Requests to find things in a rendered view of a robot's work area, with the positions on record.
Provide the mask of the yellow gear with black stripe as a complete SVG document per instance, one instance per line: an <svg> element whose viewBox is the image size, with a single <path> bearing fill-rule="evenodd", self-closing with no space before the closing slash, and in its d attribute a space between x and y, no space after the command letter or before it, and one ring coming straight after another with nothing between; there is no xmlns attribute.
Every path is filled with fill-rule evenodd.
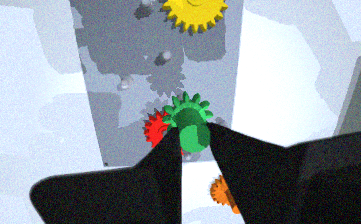
<svg viewBox="0 0 361 224"><path fill-rule="evenodd" d="M225 0L168 0L163 5L163 9L169 12L167 19L176 18L175 27L181 22L184 24L183 30L186 32L192 26L193 33L197 33L199 26L205 32L207 24L215 26L215 19L223 19L220 11L225 11L228 6L223 3Z"/></svg>

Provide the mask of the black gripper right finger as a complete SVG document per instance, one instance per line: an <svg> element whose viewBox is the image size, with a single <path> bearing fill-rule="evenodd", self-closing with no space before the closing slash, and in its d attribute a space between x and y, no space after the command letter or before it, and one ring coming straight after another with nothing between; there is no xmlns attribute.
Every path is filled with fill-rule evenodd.
<svg viewBox="0 0 361 224"><path fill-rule="evenodd" d="M245 224L297 224L314 174L361 163L361 131L284 147L206 125L211 152Z"/></svg>

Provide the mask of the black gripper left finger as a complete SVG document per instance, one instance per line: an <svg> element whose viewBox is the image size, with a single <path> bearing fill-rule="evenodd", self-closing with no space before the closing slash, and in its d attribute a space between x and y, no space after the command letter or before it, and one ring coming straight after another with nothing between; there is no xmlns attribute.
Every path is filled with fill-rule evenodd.
<svg viewBox="0 0 361 224"><path fill-rule="evenodd" d="M182 153L172 127L135 166L52 175L29 198L44 224L182 224Z"/></svg>

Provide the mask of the orange gear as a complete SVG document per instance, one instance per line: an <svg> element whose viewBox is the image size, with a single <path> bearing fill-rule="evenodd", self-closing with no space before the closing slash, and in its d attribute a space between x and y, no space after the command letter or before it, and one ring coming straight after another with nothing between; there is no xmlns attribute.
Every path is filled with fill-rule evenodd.
<svg viewBox="0 0 361 224"><path fill-rule="evenodd" d="M227 184L225 183L222 175L219 175L219 178L220 178L219 180L214 179L215 183L210 184L211 185L211 188L209 188L210 197L214 202L217 202L217 204L222 203L223 206L225 204L227 204L227 206L230 205L232 211L235 214L240 214L240 211L236 206L233 198L231 197L232 196L231 192Z"/></svg>

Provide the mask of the red gear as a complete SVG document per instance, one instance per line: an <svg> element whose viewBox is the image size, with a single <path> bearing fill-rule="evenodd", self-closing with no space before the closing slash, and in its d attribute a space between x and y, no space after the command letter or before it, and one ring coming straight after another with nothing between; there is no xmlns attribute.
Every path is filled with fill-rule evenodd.
<svg viewBox="0 0 361 224"><path fill-rule="evenodd" d="M168 125L171 124L166 124L162 122L162 118L166 115L169 114L166 113L165 110L163 115L161 115L160 112L156 111L156 118L153 116L149 116L149 121L151 123L146 122L144 125L147 128L146 130L144 130L144 135L148 136L146 138L146 142L152 141L152 148L155 147L157 143L163 138L162 133L166 131Z"/></svg>

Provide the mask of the green gear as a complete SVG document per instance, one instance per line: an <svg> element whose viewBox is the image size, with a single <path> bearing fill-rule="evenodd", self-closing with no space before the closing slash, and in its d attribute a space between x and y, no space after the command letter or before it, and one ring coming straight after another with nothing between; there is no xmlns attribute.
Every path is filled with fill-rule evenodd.
<svg viewBox="0 0 361 224"><path fill-rule="evenodd" d="M210 144L210 130L206 119L212 118L214 114L206 110L210 103L208 100L200 104L200 94L196 93L192 100L184 91L183 100L172 96L174 106L165 105L164 110L170 115L162 118L162 122L169 124L167 132L172 127L178 127L181 147L188 152L196 153L206 149ZM205 111L204 111L205 110Z"/></svg>

